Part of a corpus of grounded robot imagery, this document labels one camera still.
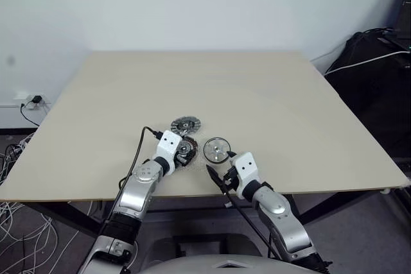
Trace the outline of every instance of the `metal disc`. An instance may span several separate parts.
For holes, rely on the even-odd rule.
[[[193,116],[180,117],[171,123],[171,131],[180,136],[195,133],[200,127],[200,120]]]
[[[203,148],[205,158],[214,164],[224,163],[229,158],[227,151],[231,151],[230,144],[221,137],[209,139]]]

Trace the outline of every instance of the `wooden table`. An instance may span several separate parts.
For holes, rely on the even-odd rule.
[[[251,151],[261,179],[284,194],[408,182],[299,53],[95,52],[14,165],[0,200],[112,200],[141,128],[166,130],[180,116],[201,120],[192,135],[200,151],[163,179],[156,196],[220,194],[202,155],[216,136],[235,152]],[[147,135],[140,162],[155,145]],[[228,165],[216,168],[223,174]]]

